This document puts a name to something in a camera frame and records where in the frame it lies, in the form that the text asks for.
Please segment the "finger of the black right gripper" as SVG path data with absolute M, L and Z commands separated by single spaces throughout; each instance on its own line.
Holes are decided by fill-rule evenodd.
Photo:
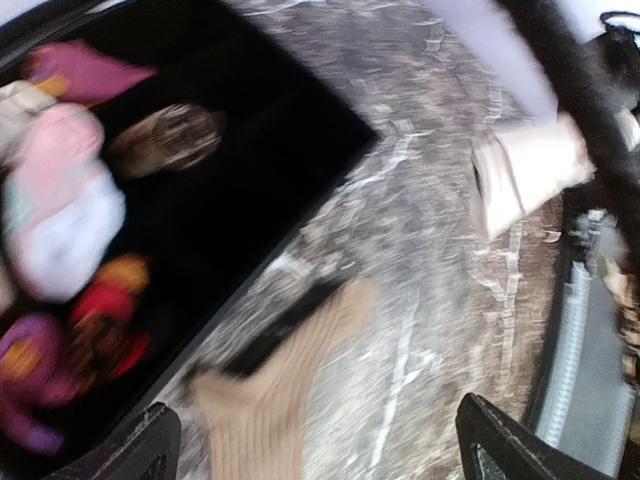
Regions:
M 519 29 L 581 130 L 612 203 L 619 210 L 637 207 L 639 173 L 601 67 L 573 37 L 553 1 L 521 1 Z

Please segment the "cream brown block sock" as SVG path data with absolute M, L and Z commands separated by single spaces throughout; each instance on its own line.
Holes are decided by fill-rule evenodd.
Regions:
M 582 134 L 573 119 L 497 130 L 472 143 L 469 213 L 491 241 L 567 188 L 592 179 Z

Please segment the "tan ribbed sock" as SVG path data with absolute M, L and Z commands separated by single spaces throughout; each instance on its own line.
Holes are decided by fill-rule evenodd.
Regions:
M 300 479 L 306 405 L 325 356 L 366 320 L 376 289 L 339 287 L 245 378 L 197 375 L 191 393 L 208 427 L 214 479 Z

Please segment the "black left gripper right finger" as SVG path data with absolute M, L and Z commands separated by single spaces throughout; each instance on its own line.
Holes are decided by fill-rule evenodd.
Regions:
M 456 419 L 466 479 L 605 479 L 537 438 L 484 397 L 468 393 Z

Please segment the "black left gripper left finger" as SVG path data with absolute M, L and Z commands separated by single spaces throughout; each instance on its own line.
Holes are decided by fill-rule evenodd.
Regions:
M 177 474 L 181 422 L 174 410 L 155 403 L 128 426 L 78 460 L 47 476 L 50 480 L 167 479 Z

